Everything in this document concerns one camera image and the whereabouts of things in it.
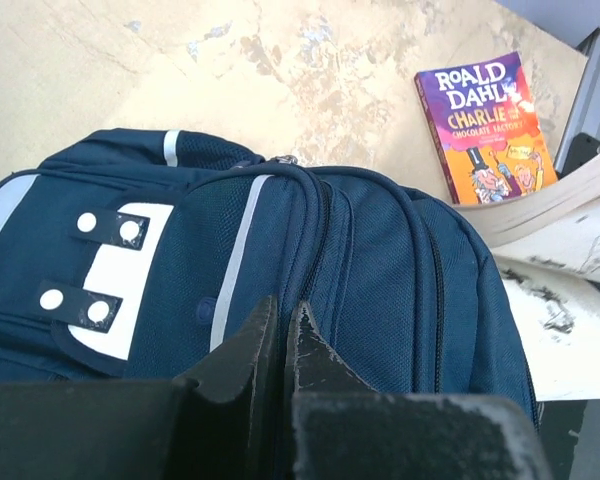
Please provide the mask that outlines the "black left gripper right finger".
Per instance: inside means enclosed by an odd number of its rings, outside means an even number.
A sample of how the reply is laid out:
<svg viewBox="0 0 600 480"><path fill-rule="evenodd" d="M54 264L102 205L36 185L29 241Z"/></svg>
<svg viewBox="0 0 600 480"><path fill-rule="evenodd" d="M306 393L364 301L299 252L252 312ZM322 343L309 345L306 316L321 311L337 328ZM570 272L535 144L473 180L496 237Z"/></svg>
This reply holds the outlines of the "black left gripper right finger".
<svg viewBox="0 0 600 480"><path fill-rule="evenodd" d="M287 337L290 479L549 479L521 409L484 395L379 393L320 335L311 306Z"/></svg>

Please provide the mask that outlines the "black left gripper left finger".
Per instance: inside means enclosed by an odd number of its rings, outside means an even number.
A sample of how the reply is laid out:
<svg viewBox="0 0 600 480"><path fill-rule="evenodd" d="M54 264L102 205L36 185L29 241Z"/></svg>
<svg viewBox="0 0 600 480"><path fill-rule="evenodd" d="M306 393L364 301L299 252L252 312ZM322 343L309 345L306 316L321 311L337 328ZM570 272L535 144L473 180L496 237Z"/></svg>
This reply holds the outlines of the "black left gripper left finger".
<svg viewBox="0 0 600 480"><path fill-rule="evenodd" d="M268 479L277 302L162 380L0 384L0 479Z"/></svg>

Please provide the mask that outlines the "navy blue backpack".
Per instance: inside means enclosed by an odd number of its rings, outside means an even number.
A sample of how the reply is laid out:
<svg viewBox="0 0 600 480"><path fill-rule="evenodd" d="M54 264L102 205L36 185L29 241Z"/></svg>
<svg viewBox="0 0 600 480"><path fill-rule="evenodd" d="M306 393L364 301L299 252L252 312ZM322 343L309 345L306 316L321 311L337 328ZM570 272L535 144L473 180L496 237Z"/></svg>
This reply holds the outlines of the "navy blue backpack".
<svg viewBox="0 0 600 480"><path fill-rule="evenodd" d="M495 261L444 202L180 130L92 133L0 182L0 382L173 377L264 297L372 388L537 403Z"/></svg>

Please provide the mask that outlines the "Roald Dahl Charlie book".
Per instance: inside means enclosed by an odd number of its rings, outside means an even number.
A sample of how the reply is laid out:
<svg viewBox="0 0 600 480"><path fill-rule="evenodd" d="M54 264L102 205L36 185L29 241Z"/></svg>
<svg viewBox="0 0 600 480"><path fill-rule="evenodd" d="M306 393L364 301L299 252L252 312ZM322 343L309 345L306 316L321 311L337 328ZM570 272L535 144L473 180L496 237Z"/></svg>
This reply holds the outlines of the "Roald Dahl Charlie book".
<svg viewBox="0 0 600 480"><path fill-rule="evenodd" d="M519 53L414 77L451 199L500 202L557 182Z"/></svg>

